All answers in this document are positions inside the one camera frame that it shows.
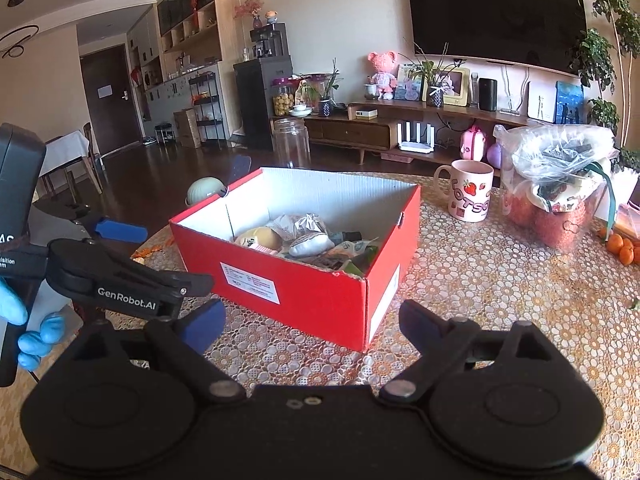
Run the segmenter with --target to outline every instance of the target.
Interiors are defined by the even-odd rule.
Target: bolt
[[[291,408],[292,410],[299,410],[300,408],[302,408],[304,406],[304,404],[302,404],[301,400],[297,400],[297,399],[289,399],[287,401],[287,407]]]
[[[415,393],[415,384],[404,379],[395,379],[385,384],[385,391],[394,397],[411,397]]]
[[[240,386],[235,381],[216,381],[209,385],[209,391],[216,397],[235,397],[240,393]]]
[[[307,397],[305,399],[305,404],[309,406],[317,406],[318,404],[322,404],[322,399],[320,397]]]

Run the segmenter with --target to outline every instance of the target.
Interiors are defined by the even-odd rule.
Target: gloved finger
[[[47,314],[40,324],[40,339],[43,343],[58,343],[63,335],[65,335],[65,317],[59,312]]]
[[[26,307],[3,278],[0,278],[0,317],[17,326],[24,325],[28,319]]]
[[[18,354],[18,364],[28,372],[33,372],[40,366],[40,358],[37,355],[20,352]]]
[[[18,348],[27,354],[44,357],[51,352],[52,346],[45,343],[38,332],[25,332],[18,338]]]

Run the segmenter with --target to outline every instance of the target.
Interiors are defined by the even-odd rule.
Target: black tv screen
[[[410,0],[414,41],[427,54],[481,58],[573,73],[586,30],[582,0]]]

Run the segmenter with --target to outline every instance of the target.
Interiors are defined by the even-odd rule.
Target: stool
[[[165,144],[168,140],[175,142],[174,127],[171,123],[160,123],[154,128],[158,142]]]

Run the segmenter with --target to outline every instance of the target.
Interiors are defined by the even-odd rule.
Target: white tablecloth
[[[79,156],[89,156],[89,141],[80,130],[76,130],[47,144],[40,176],[64,166]]]

